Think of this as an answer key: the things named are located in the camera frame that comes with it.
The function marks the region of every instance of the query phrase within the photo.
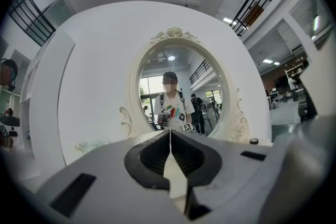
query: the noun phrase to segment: backpack strap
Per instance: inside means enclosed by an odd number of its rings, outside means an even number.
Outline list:
[[[161,105],[161,109],[163,109],[163,98],[164,98],[164,93],[160,94],[160,105]]]
[[[184,104],[183,93],[179,91],[179,95],[180,95],[180,99],[181,99],[181,101],[182,101],[182,103],[183,103],[184,111],[185,111],[185,113],[187,113],[187,111],[185,110],[185,104]]]

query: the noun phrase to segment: ceiling fixture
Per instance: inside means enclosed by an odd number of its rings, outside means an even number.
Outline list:
[[[264,61],[262,61],[262,62],[264,62],[264,63],[273,63],[273,61],[271,61],[271,60],[268,60],[268,59],[265,59]]]
[[[319,28],[319,24],[320,24],[320,16],[316,16],[314,19],[314,31],[316,31]]]
[[[232,20],[228,19],[228,18],[224,18],[223,21],[227,22],[227,23],[232,23]]]

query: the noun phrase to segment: mirror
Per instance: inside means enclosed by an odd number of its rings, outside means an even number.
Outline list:
[[[218,78],[209,61],[184,43],[154,49],[139,80],[148,123],[156,131],[177,129],[209,136],[225,108]]]

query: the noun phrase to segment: white mirror frame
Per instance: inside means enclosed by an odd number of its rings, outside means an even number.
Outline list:
[[[208,137],[247,143],[249,141],[249,128],[247,119],[239,107],[239,102],[241,101],[239,89],[234,86],[225,63],[218,56],[213,56],[194,35],[189,32],[183,32],[178,27],[172,27],[166,32],[159,32],[139,51],[133,60],[126,82],[127,104],[126,107],[120,108],[120,112],[124,115],[124,120],[121,124],[127,128],[127,137],[153,132],[152,127],[143,115],[141,107],[139,93],[141,73],[149,54],[153,50],[167,44],[173,45],[176,43],[183,43],[187,48],[201,54],[216,72],[222,86],[224,113],[221,113],[218,123]]]

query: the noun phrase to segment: ceiling light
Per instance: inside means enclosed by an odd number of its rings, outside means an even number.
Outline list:
[[[232,23],[232,20],[228,19],[228,18],[224,18],[223,21],[228,22],[229,24]]]
[[[316,16],[314,19],[314,31],[316,31],[319,28],[319,23],[320,23],[320,16]]]
[[[265,59],[265,60],[262,61],[262,62],[264,62],[264,63],[273,63],[273,61],[271,61],[271,60],[267,60],[267,59]]]

